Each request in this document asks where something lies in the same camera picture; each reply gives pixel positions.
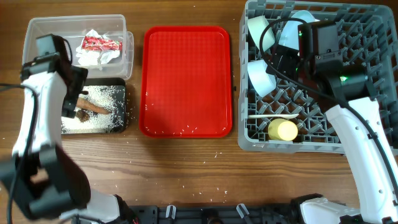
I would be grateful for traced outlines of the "large white plate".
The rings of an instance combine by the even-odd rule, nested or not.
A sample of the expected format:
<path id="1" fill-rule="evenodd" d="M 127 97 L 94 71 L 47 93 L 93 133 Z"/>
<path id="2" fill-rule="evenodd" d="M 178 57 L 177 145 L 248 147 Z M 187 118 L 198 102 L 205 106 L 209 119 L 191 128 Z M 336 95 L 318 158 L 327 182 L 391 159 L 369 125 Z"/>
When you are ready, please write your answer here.
<path id="1" fill-rule="evenodd" d="M 318 19 L 315 19 L 310 12 L 305 10 L 296 12 L 292 17 L 302 19 L 305 22 L 318 22 Z M 301 22 L 298 21 L 288 21 L 280 35 L 279 45 L 299 50 L 298 26 L 300 24 Z"/>

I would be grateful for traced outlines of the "brown carrot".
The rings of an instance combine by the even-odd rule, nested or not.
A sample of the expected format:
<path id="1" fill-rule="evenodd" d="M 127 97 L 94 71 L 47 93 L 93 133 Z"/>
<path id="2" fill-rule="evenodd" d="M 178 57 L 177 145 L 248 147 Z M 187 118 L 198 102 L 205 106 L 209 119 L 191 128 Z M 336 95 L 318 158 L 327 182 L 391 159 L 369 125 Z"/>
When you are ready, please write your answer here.
<path id="1" fill-rule="evenodd" d="M 107 109 L 100 107 L 100 106 L 96 106 L 84 98 L 79 98 L 77 100 L 76 107 L 84 109 L 84 110 L 93 111 L 98 114 L 109 114 L 109 111 Z"/>

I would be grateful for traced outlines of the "white bowl with rice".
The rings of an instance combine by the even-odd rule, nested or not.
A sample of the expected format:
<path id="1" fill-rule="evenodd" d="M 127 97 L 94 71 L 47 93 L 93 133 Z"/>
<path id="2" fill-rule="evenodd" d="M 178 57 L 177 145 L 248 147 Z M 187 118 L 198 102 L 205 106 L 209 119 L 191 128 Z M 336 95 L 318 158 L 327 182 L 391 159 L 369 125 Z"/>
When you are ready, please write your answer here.
<path id="1" fill-rule="evenodd" d="M 276 88 L 275 76 L 266 72 L 267 67 L 263 60 L 248 63 L 250 81 L 260 97 L 265 97 Z"/>

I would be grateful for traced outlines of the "red snack wrapper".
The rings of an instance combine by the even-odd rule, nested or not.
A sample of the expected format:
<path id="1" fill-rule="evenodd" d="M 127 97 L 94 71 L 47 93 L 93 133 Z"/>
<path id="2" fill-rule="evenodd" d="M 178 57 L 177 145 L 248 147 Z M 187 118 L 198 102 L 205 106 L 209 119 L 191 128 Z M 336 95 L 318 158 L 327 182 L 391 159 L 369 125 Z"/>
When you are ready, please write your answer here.
<path id="1" fill-rule="evenodd" d="M 123 43 L 117 40 L 85 36 L 81 48 L 90 51 L 122 50 Z"/>

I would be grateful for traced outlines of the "brown food scrap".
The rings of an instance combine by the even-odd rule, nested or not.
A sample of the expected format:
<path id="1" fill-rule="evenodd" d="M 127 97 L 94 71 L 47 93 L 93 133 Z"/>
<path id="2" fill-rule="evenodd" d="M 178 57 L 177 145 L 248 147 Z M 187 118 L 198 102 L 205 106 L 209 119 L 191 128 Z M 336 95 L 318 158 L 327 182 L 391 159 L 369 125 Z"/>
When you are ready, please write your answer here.
<path id="1" fill-rule="evenodd" d="M 90 115 L 84 110 L 77 111 L 75 116 L 79 119 L 81 123 L 84 123 L 90 119 Z"/>

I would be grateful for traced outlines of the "mint green bowl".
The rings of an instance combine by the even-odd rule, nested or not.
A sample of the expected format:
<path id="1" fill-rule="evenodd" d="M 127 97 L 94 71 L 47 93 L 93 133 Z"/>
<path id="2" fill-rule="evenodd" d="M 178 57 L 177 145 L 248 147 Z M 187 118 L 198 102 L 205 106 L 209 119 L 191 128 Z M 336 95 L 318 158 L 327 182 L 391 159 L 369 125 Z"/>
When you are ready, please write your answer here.
<path id="1" fill-rule="evenodd" d="M 261 37 L 264 29 L 268 25 L 269 25 L 269 22 L 264 16 L 257 16 L 257 17 L 248 19 L 248 30 L 252 37 L 253 42 L 255 43 L 255 45 L 258 49 L 260 46 L 260 37 Z M 272 32 L 272 29 L 269 28 L 262 38 L 263 51 L 268 50 L 274 44 L 275 44 L 275 37 Z"/>

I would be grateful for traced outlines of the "white plastic spoon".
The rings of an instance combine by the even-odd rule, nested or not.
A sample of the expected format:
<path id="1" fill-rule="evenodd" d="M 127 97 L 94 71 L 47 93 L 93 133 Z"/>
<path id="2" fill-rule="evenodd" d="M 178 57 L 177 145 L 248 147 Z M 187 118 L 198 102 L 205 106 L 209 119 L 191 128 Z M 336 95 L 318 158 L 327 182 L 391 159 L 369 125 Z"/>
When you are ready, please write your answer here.
<path id="1" fill-rule="evenodd" d="M 248 115 L 248 119 L 262 119 L 262 118 L 284 118 L 294 119 L 299 114 L 251 114 Z"/>

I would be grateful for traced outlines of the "yellow plastic cup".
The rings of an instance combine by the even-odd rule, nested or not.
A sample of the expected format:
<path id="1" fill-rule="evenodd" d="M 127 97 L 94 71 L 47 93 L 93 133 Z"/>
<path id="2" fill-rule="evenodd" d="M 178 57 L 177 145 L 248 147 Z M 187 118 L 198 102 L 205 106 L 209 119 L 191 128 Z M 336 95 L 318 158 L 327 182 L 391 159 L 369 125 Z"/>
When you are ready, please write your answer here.
<path id="1" fill-rule="evenodd" d="M 278 118 L 269 124 L 268 135 L 273 140 L 292 141 L 298 135 L 298 128 L 292 121 Z"/>

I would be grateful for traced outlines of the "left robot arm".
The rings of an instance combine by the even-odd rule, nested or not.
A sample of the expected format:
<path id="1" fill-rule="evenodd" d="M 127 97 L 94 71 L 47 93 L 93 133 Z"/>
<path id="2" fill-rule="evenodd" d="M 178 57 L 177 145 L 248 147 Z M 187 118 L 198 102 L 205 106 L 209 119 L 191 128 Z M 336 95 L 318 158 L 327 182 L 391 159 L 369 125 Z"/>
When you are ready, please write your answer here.
<path id="1" fill-rule="evenodd" d="M 21 69 L 24 108 L 12 157 L 1 162 L 1 182 L 29 220 L 72 223 L 139 223 L 118 195 L 90 187 L 85 173 L 62 149 L 62 118 L 72 118 L 88 75 L 72 64 L 63 37 L 47 34 L 36 40 L 38 55 Z"/>

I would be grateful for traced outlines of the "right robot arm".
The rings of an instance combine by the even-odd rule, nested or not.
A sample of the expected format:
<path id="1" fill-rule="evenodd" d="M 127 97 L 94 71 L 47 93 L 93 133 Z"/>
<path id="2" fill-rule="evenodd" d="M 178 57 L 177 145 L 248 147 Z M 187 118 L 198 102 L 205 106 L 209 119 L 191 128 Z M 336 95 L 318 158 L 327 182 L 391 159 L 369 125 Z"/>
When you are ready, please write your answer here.
<path id="1" fill-rule="evenodd" d="M 397 163 L 382 127 L 376 89 L 362 65 L 345 65 L 333 21 L 296 19 L 298 49 L 276 47 L 269 70 L 317 100 L 337 134 L 352 171 L 360 206 L 321 195 L 292 201 L 297 223 L 396 223 Z"/>

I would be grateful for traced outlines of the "grey dishwasher rack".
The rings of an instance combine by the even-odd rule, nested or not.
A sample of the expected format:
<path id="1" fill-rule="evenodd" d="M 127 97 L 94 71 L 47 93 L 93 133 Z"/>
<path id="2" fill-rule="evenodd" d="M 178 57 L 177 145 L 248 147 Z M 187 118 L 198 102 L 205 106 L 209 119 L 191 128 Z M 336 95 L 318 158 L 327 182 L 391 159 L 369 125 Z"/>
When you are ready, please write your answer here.
<path id="1" fill-rule="evenodd" d="M 392 10 L 384 5 L 305 1 L 248 1 L 239 23 L 240 91 L 238 144 L 246 151 L 329 152 L 343 148 L 324 111 L 305 91 L 278 80 L 275 90 L 259 96 L 250 81 L 248 64 L 262 58 L 251 39 L 248 20 L 262 16 L 278 20 L 274 26 L 281 41 L 288 17 L 308 11 L 321 21 L 333 21 L 345 65 L 362 65 L 376 89 L 382 126 L 392 151 L 397 151 L 397 32 Z M 298 136 L 275 141 L 268 135 L 272 114 L 293 114 Z"/>

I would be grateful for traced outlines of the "clear plastic bin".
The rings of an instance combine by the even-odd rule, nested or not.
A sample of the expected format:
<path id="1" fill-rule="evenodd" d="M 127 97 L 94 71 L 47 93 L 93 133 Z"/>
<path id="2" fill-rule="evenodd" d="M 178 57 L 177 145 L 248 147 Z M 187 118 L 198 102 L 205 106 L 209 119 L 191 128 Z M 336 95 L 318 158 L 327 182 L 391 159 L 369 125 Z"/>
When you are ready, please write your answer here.
<path id="1" fill-rule="evenodd" d="M 76 57 L 76 48 L 84 36 L 94 29 L 99 35 L 123 42 L 123 50 L 118 58 L 110 63 L 97 66 L 82 66 Z M 88 78 L 130 79 L 134 61 L 134 36 L 126 28 L 125 17 L 121 14 L 36 17 L 30 20 L 25 35 L 22 62 L 32 61 L 36 56 L 36 38 L 47 35 L 59 35 L 68 40 L 67 54 L 72 65 L 88 69 Z"/>

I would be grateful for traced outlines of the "red serving tray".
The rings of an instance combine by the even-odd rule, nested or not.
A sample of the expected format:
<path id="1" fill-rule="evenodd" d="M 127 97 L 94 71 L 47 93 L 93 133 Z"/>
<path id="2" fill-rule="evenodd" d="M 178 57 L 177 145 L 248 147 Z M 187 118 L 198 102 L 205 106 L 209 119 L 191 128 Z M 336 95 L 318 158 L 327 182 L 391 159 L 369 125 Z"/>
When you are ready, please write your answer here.
<path id="1" fill-rule="evenodd" d="M 139 129 L 152 138 L 222 138 L 233 126 L 230 38 L 219 26 L 144 36 Z"/>

